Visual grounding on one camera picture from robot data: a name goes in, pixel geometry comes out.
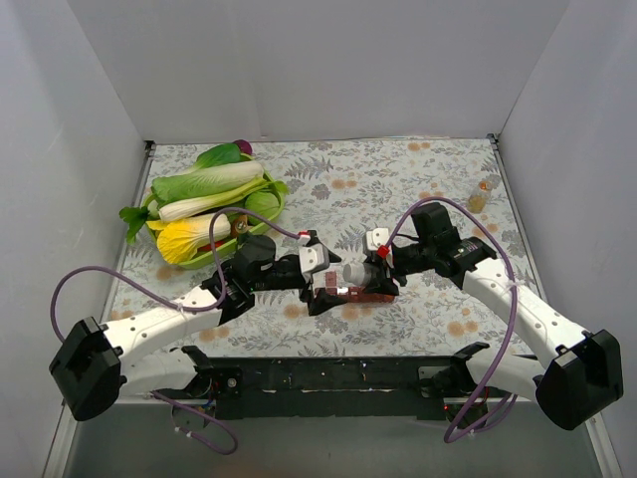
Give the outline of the red weekly pill organizer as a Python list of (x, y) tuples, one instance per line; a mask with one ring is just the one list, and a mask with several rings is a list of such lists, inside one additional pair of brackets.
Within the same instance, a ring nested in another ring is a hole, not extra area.
[(336, 271), (326, 271), (315, 277), (314, 289), (316, 293), (324, 289), (330, 296), (355, 304), (390, 304), (396, 299), (392, 295), (365, 293), (362, 287), (346, 283)]

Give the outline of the white blue pill bottle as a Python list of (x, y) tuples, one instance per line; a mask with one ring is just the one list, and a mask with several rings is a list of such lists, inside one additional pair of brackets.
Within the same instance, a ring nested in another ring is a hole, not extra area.
[(382, 271), (370, 263), (350, 263), (342, 270), (343, 280), (360, 288), (371, 286), (381, 277)]

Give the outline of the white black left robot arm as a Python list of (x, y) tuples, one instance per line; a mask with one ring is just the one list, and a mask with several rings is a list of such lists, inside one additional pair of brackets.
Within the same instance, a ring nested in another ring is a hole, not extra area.
[(250, 235), (212, 277), (179, 298), (126, 320), (76, 322), (62, 339), (50, 374), (77, 421), (99, 416), (122, 394), (174, 389), (202, 397), (212, 384), (204, 355), (176, 352), (160, 358), (156, 351), (240, 317), (254, 307), (257, 292), (297, 290), (309, 313), (319, 315), (341, 300), (315, 288), (314, 276), (340, 260), (313, 233), (302, 235), (297, 253), (282, 257), (271, 238)]

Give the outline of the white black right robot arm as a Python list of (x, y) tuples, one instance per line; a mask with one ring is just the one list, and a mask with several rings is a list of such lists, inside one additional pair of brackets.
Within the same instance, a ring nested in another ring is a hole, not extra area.
[(480, 301), (531, 349), (532, 358), (511, 356), (474, 343), (425, 379), (431, 393), (473, 395), (486, 386), (535, 401), (557, 426), (572, 430), (623, 395), (618, 341), (592, 333), (515, 282), (502, 252), (477, 237), (463, 239), (438, 202), (412, 207), (417, 238), (399, 247), (396, 232), (376, 228), (363, 240), (365, 259), (349, 264), (344, 279), (366, 293), (398, 295), (412, 274), (434, 271)]

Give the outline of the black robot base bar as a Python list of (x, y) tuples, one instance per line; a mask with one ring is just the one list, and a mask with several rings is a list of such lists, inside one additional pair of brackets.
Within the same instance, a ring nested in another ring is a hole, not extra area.
[(455, 359), (197, 358), (196, 376), (172, 399), (209, 399), (217, 418), (415, 417), (443, 420), (444, 403), (476, 382)]

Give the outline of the small green glass bottle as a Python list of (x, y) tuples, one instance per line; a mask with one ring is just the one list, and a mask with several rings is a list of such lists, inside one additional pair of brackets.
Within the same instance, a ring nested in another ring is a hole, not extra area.
[(238, 245), (242, 245), (250, 235), (250, 224), (247, 215), (241, 215), (233, 222), (233, 234)]

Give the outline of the clear glass pill jar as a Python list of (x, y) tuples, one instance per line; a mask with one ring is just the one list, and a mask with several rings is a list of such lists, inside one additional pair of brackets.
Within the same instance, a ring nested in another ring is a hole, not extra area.
[(481, 213), (491, 198), (493, 185), (488, 180), (480, 181), (467, 199), (467, 209), (473, 213)]

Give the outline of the green round cabbage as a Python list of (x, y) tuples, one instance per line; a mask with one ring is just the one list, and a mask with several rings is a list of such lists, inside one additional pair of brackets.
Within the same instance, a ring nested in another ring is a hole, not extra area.
[(277, 216), (281, 206), (281, 201), (275, 193), (261, 190), (250, 194), (246, 198), (244, 206), (249, 211), (265, 218), (272, 219)]

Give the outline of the yellow napa cabbage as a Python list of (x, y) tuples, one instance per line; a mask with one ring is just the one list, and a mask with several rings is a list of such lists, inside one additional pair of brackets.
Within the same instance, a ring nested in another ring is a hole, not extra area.
[(221, 214), (213, 225), (210, 239), (210, 223), (213, 214), (200, 215), (172, 222), (147, 221), (147, 227), (156, 233), (156, 247), (165, 262), (180, 264), (195, 257), (199, 249), (222, 241), (231, 234), (231, 223)]

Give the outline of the white stem bok choy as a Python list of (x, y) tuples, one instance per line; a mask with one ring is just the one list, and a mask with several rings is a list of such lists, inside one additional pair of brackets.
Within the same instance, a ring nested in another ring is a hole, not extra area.
[(192, 217), (206, 210), (220, 208), (237, 203), (253, 192), (274, 189), (280, 193), (288, 193), (289, 188), (283, 181), (268, 181), (256, 178), (235, 189), (212, 195), (182, 199), (158, 208), (158, 218), (163, 222), (173, 222)]

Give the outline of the floral tablecloth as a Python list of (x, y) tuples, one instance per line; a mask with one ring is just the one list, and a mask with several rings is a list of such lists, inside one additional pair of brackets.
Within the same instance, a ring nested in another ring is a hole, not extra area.
[[(537, 286), (508, 186), (485, 139), (368, 139), (270, 142), (253, 147), (258, 161), (289, 188), (279, 226), (271, 235), (279, 254), (296, 251), (291, 232), (308, 228), (344, 262), (362, 258), (364, 233), (399, 227), (412, 235), (404, 211), (429, 196), (465, 203), (482, 180), (491, 198), (475, 220), (453, 213), (465, 237), (494, 236), (516, 278)], [(506, 343), (513, 354), (524, 342), (507, 338), (505, 324), (479, 301), (433, 273), (415, 275), (393, 303), (354, 304), (311, 317), (294, 291), (260, 293), (255, 307), (225, 326), (183, 339), (211, 357), (371, 357), (450, 355), (485, 342)]]

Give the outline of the large green bok choy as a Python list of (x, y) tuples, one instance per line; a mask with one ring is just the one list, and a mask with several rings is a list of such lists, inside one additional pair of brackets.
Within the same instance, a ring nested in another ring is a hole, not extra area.
[(168, 204), (230, 191), (263, 175), (259, 162), (243, 161), (157, 177), (151, 183), (151, 191), (159, 202)]

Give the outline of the green leafy top vegetable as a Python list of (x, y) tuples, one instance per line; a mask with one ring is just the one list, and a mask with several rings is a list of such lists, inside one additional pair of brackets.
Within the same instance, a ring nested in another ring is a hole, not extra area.
[(224, 143), (200, 153), (193, 164), (193, 169), (199, 170), (233, 164), (240, 162), (241, 160), (242, 151), (240, 147), (235, 143)]

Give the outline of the purple onion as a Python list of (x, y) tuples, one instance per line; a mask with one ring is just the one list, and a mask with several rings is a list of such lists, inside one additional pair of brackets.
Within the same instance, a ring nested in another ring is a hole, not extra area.
[(237, 139), (234, 141), (234, 144), (236, 144), (239, 147), (240, 151), (243, 154), (248, 154), (248, 155), (253, 154), (253, 148), (248, 141), (244, 139)]

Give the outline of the green plastic basket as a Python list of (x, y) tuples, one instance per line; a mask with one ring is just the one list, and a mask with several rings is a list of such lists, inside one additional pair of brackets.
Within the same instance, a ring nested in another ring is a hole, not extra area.
[[(264, 175), (263, 177), (264, 179), (268, 180), (268, 181), (276, 181), (274, 180), (265, 170), (264, 170)], [(274, 189), (264, 189), (266, 191), (270, 191), (275, 193), (280, 201), (281, 201), (281, 206), (279, 209), (279, 212), (277, 214), (276, 217), (273, 217), (272, 219), (269, 219), (271, 221), (275, 220), (278, 218), (278, 216), (280, 215), (280, 213), (283, 210), (283, 206), (284, 206), (284, 197), (287, 193), (280, 193)], [(248, 220), (249, 220), (249, 224), (250, 224), (250, 232), (253, 234), (262, 234), (264, 232), (266, 232), (269, 229), (269, 226), (265, 223), (263, 223), (263, 221), (260, 220), (260, 218), (256, 217), (250, 217), (248, 215), (249, 211), (245, 208), (244, 203), (245, 203), (245, 199), (228, 205), (228, 206), (224, 206), (224, 207), (220, 207), (220, 208), (215, 208), (215, 209), (210, 209), (210, 210), (206, 210), (204, 212), (201, 212), (199, 214), (196, 214), (192, 217), (195, 216), (200, 216), (200, 215), (207, 215), (207, 214), (213, 214), (213, 218), (212, 221), (210, 223), (210, 229), (209, 232), (211, 233), (210, 235), (210, 239), (213, 239), (213, 225), (214, 222), (216, 221), (216, 219), (221, 215), (221, 214), (225, 214), (228, 218), (228, 220), (231, 223), (231, 234), (229, 237), (227, 237), (226, 239), (222, 240), (222, 241), (218, 241), (214, 244), (211, 245), (207, 245), (204, 246), (202, 248), (199, 249), (198, 253), (195, 255), (195, 257), (189, 261), (180, 263), (180, 264), (172, 264), (172, 265), (176, 265), (176, 266), (180, 266), (184, 269), (199, 269), (205, 265), (209, 265), (212, 263), (213, 260), (213, 253), (212, 253), (212, 248), (216, 247), (218, 250), (218, 254), (223, 257), (231, 252), (233, 252), (236, 249), (237, 246), (237, 241), (234, 238), (234, 234), (233, 234), (233, 222), (235, 221), (235, 219), (241, 215), (247, 215), (248, 216)], [(147, 197), (147, 199), (145, 200), (145, 203), (143, 204), (142, 207), (136, 209), (134, 211), (135, 214), (138, 215), (137, 218), (137, 225), (135, 226), (131, 226), (129, 228), (129, 233), (134, 235), (136, 233), (136, 231), (138, 230), (138, 227), (145, 227), (147, 229), (147, 231), (150, 234), (151, 239), (153, 239), (154, 244), (156, 246), (156, 233), (153, 233), (146, 225), (147, 221), (151, 221), (151, 220), (160, 220), (158, 218), (158, 208), (166, 205), (166, 203), (162, 203), (159, 202), (155, 196), (153, 195), (152, 191), (149, 197)]]

